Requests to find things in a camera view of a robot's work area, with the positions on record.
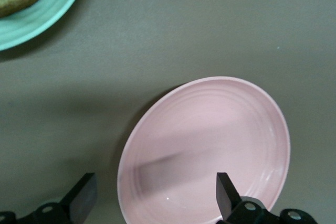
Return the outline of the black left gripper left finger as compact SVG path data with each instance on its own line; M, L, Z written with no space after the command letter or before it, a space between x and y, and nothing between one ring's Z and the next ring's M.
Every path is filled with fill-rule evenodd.
M84 223L98 197L95 173L86 173L60 202L41 205L30 214L17 218L12 211L1 212L1 223Z

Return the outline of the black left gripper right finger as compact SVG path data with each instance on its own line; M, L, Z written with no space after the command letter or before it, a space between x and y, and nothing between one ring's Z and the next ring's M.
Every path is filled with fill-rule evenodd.
M218 223L311 224L315 219L305 211L287 208L279 216L270 213L258 199L240 196L227 173L216 175L216 201L222 215Z

